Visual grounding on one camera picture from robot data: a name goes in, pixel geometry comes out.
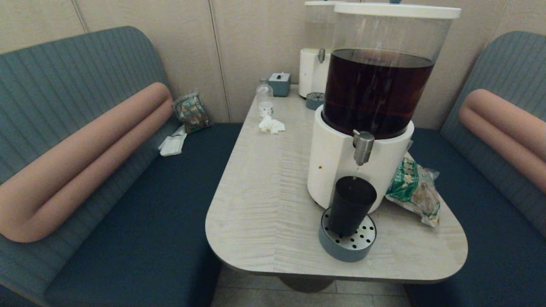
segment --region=drip tray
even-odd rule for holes
[[[345,237],[331,231],[328,228],[328,218],[331,208],[322,214],[321,228],[318,231],[318,239],[324,250],[332,257],[345,261],[356,262],[362,260],[370,251],[375,242],[377,229],[369,215],[362,220],[354,234]]]

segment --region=plastic bag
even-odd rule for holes
[[[439,172],[420,166],[404,157],[385,197],[391,202],[421,216],[421,222],[432,227],[440,224],[440,195],[434,186]]]
[[[196,92],[175,100],[173,109],[178,120],[184,123],[188,134],[213,125]]]

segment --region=pink cylindrical cushion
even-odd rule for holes
[[[546,193],[546,122],[481,89],[468,94],[459,119]]]
[[[63,140],[0,186],[0,233],[19,242],[55,231],[172,115],[154,83]]]

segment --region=light wood tabletop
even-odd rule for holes
[[[273,103],[273,117],[286,131],[261,132],[254,100],[207,214],[207,239],[225,264],[280,277],[423,284],[459,271],[468,244],[443,200],[437,228],[384,200],[370,214],[377,238],[361,261],[342,262],[324,251],[318,240],[324,209],[307,191],[314,111],[297,86]]]

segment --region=black cup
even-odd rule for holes
[[[330,204],[332,211],[328,226],[341,236],[353,234],[376,198],[377,192],[368,181],[353,176],[340,178]]]

